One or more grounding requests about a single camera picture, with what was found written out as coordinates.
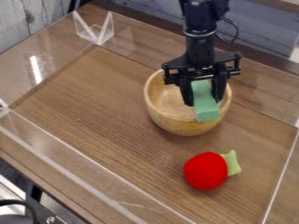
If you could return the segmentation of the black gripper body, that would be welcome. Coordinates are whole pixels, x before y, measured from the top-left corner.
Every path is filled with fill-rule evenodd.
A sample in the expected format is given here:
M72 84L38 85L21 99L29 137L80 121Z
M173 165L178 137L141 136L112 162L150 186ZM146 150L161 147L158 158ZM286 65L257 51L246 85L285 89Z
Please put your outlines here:
M185 35L185 52L161 64L165 85L178 86L181 79L197 81L216 79L216 71L224 68L228 76L240 73L238 52L217 52L213 35Z

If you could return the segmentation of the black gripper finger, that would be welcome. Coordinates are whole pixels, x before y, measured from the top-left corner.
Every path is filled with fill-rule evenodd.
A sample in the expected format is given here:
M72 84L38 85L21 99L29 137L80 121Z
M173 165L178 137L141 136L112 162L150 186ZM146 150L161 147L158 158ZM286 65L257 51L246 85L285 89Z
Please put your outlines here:
M178 84L180 84L182 102L186 106L192 107L193 106L193 97L192 97L190 82L186 79L181 78L178 81Z
M210 81L210 92L217 102L222 99L225 93L226 80L228 80L226 72L217 72L213 75L213 79Z

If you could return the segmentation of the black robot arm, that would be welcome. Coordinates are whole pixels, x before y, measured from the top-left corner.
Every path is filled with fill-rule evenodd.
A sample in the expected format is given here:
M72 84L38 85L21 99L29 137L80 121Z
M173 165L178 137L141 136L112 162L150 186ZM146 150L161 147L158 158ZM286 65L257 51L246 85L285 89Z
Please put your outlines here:
M192 83L210 80L210 96L218 102L225 93L228 78L240 74L238 52L216 52L214 38L217 22L226 21L229 0L178 0L184 16L182 33L185 37L184 54L161 64L165 85L176 85L181 91L182 102L192 106L194 93Z

